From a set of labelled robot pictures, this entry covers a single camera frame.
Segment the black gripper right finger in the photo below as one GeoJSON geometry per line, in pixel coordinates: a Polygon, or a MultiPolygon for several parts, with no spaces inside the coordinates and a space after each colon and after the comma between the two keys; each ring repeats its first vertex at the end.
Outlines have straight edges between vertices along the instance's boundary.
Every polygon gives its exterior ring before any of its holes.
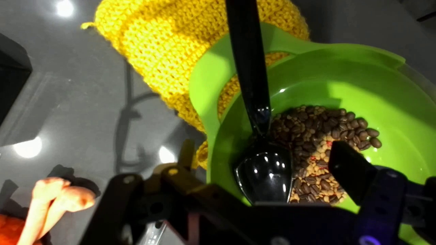
{"type": "Polygon", "coordinates": [[[400,238],[406,223],[427,242],[436,240],[436,176],[424,183],[404,172],[378,167],[345,141],[334,141],[329,170],[360,206],[359,245],[409,245],[400,238]]]}

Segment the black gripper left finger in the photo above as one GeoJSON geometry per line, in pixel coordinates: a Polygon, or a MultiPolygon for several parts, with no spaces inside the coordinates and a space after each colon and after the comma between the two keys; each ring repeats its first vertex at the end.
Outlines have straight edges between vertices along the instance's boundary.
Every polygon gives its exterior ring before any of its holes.
{"type": "Polygon", "coordinates": [[[194,176],[184,163],[194,157],[184,142],[176,163],[164,163],[145,178],[112,176],[79,245],[141,245],[149,225],[161,221],[184,245],[272,245],[288,239],[281,205],[250,206],[217,183],[194,176]]]}

